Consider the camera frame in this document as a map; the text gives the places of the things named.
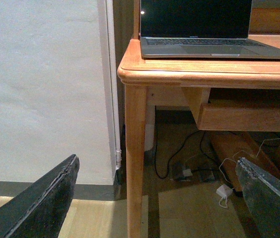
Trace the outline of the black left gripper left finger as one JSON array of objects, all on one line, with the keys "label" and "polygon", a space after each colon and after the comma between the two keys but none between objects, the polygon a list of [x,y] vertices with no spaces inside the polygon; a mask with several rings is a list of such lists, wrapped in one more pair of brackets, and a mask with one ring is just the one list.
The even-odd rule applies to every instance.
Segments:
[{"label": "black left gripper left finger", "polygon": [[78,171],[79,158],[71,155],[0,207],[0,238],[57,238]]}]

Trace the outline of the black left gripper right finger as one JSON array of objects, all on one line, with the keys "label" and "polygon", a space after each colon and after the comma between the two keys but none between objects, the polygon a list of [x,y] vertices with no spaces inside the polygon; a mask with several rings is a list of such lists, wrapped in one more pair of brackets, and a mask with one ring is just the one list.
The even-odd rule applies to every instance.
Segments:
[{"label": "black left gripper right finger", "polygon": [[235,170],[261,236],[280,238],[280,180],[245,158]]}]

